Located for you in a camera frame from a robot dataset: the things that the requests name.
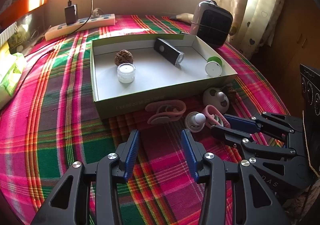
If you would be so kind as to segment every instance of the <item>heart pattern curtain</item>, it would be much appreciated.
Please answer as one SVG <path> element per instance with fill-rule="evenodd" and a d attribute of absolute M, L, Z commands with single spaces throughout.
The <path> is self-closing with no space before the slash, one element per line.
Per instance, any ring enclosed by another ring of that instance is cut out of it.
<path fill-rule="evenodd" d="M 262 45 L 271 45 L 284 0 L 219 0 L 233 23 L 227 41 L 250 59 Z"/>

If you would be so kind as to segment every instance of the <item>plastic bag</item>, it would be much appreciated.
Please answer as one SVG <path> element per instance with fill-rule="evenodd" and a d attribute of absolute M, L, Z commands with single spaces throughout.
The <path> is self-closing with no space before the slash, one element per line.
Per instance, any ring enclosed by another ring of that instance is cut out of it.
<path fill-rule="evenodd" d="M 23 54 L 10 54 L 8 43 L 0 48 L 0 109 L 12 98 L 26 66 Z"/>

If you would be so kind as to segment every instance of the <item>bed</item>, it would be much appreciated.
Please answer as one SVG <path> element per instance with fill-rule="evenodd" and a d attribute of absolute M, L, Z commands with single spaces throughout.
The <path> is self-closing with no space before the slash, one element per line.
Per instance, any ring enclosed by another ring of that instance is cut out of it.
<path fill-rule="evenodd" d="M 123 223 L 197 224 L 204 185 L 194 183 L 181 150 L 183 120 L 150 126 L 148 114 L 133 112 L 101 121 L 92 100 L 91 41 L 141 33 L 188 32 L 190 26 L 168 17 L 116 16 L 116 25 L 80 31 L 41 42 L 27 56 L 24 74 L 44 53 L 17 96 L 0 116 L 0 188 L 14 213 L 30 224 L 37 210 L 74 161 L 99 161 L 127 140 L 132 129 L 141 135 L 140 149 L 127 184 L 118 185 Z M 288 114 L 259 71 L 229 44 L 216 50 L 238 73 L 236 101 L 228 113 L 250 118 L 262 111 Z M 183 99 L 187 112 L 203 109 L 200 96 Z M 236 149 L 195 133 L 196 141 L 223 160 L 237 162 Z M 277 141 L 256 133 L 261 144 Z M 90 224 L 95 224 L 95 185 L 91 187 Z M 227 185 L 226 224 L 232 223 L 232 191 Z"/>

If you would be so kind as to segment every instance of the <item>walnut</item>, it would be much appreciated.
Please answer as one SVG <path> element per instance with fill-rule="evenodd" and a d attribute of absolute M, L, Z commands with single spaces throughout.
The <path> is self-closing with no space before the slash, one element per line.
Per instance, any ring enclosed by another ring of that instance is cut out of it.
<path fill-rule="evenodd" d="M 116 54 L 116 57 L 115 57 L 116 66 L 119 66 L 122 63 L 133 63 L 133 56 L 127 50 L 121 50 Z"/>
<path fill-rule="evenodd" d="M 236 101 L 236 90 L 233 87 L 230 86 L 225 86 L 222 91 L 224 94 L 228 97 L 230 102 L 235 102 Z"/>

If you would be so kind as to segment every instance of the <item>pink baby pacifier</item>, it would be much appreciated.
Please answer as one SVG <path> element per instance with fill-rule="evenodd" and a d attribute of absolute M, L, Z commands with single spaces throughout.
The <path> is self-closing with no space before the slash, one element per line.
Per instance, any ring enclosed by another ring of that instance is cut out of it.
<path fill-rule="evenodd" d="M 150 103 L 145 107 L 147 112 L 156 112 L 147 123 L 151 125 L 168 123 L 179 120 L 187 109 L 186 104 L 181 100 L 168 100 Z"/>
<path fill-rule="evenodd" d="M 207 117 L 205 125 L 211 128 L 214 125 L 221 125 L 226 128 L 230 128 L 230 123 L 226 118 L 212 105 L 207 105 L 202 113 Z"/>

